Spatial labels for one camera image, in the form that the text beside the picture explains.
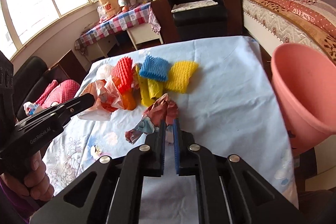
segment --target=black chair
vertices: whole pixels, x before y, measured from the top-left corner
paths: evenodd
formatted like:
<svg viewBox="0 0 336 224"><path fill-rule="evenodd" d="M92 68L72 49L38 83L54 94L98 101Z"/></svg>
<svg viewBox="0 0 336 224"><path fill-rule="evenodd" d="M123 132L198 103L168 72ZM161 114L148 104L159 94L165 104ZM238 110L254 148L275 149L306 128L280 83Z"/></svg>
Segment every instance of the black chair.
<svg viewBox="0 0 336 224"><path fill-rule="evenodd" d="M31 56L19 68L13 77L13 106L18 121L27 117L23 104L36 102L54 79L61 83L68 76L59 67L48 70L46 63L37 56Z"/></svg>
<svg viewBox="0 0 336 224"><path fill-rule="evenodd" d="M168 0L171 8L176 4L200 0ZM224 0L213 0L218 5L173 13L175 26L182 41L222 37L227 35L228 12Z"/></svg>

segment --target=white plastic bag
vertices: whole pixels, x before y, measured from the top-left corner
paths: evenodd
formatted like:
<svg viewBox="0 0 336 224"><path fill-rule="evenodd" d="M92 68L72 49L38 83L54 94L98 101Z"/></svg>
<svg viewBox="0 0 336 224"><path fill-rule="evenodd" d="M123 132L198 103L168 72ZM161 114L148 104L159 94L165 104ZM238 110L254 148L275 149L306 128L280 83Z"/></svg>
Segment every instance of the white plastic bag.
<svg viewBox="0 0 336 224"><path fill-rule="evenodd" d="M107 81L112 75L113 68L114 67L109 64L101 65L96 73L97 80Z"/></svg>
<svg viewBox="0 0 336 224"><path fill-rule="evenodd" d="M81 95L90 93L95 98L95 103L92 107L77 114L82 120L91 121L109 121L112 112L117 109L125 109L122 96L119 93L115 81L120 81L117 77L109 77L108 81L96 80L88 84L82 91Z"/></svg>

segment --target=light blue tablecloth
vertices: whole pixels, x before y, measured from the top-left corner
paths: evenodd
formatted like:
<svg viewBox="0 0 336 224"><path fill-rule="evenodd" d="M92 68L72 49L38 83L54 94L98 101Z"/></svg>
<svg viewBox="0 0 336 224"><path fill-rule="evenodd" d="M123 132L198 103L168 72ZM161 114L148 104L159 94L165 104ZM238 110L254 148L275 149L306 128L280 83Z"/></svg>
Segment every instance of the light blue tablecloth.
<svg viewBox="0 0 336 224"><path fill-rule="evenodd" d="M287 132L256 41L249 37L198 39L127 56L136 63L143 62L146 54L165 58L171 64L178 60L199 63L187 94L169 92L179 107L181 129L193 133L195 141L214 154L240 155L290 201L297 202ZM115 65L120 57L94 63L78 94L96 80L98 67ZM95 161L90 152L94 145L113 158L132 149L124 134L140 121L144 109L139 105L133 111L117 110L109 122L72 118L43 159L55 192ZM135 145L143 143L144 138L142 135ZM194 178L175 174L170 145L166 145L164 172L161 178L144 180L140 223L197 223Z"/></svg>

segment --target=pink checkered tablecloth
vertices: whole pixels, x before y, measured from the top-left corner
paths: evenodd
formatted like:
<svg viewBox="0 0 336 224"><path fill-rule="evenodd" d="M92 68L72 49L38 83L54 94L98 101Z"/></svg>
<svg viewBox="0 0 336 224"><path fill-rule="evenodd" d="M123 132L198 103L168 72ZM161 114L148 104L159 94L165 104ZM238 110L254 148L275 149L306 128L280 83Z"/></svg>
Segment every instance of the pink checkered tablecloth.
<svg viewBox="0 0 336 224"><path fill-rule="evenodd" d="M151 3L140 5L126 13L120 13L115 17L100 23L88 32L82 34L75 42L75 49L86 55L86 47L94 44L110 34L125 31L134 26L149 23L156 34L160 34L160 24L152 10Z"/></svg>

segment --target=purple sleeve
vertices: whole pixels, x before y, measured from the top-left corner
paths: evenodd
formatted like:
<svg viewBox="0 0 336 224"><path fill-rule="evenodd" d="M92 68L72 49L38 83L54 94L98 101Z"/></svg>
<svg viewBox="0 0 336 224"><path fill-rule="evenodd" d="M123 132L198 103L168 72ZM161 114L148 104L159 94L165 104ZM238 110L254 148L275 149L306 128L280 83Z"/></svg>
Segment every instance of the purple sleeve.
<svg viewBox="0 0 336 224"><path fill-rule="evenodd" d="M23 198L20 198L16 193L7 187L0 177L0 190L7 196L9 202L13 205L14 209L21 216L21 218L29 223L29 217L35 212L33 207Z"/></svg>

